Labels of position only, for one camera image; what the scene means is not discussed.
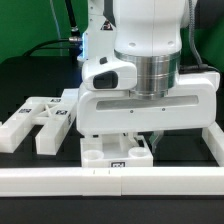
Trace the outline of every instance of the black surface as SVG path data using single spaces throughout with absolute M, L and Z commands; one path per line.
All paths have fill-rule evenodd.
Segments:
M 18 57 L 0 65 L 0 120 L 30 96 L 60 97 L 80 84 L 80 68 L 66 57 Z M 217 122 L 224 124 L 224 91 Z M 0 167 L 80 166 L 80 134 L 72 126 L 56 157 L 37 156 L 36 126 L 14 154 L 0 154 Z M 156 166 L 217 166 L 201 130 L 169 131 L 159 143 Z M 181 223 L 223 224 L 224 197 L 38 197 L 1 198 L 0 223 Z
M 224 16 L 224 1 L 198 0 L 195 16 L 195 26 L 197 29 L 211 28 Z

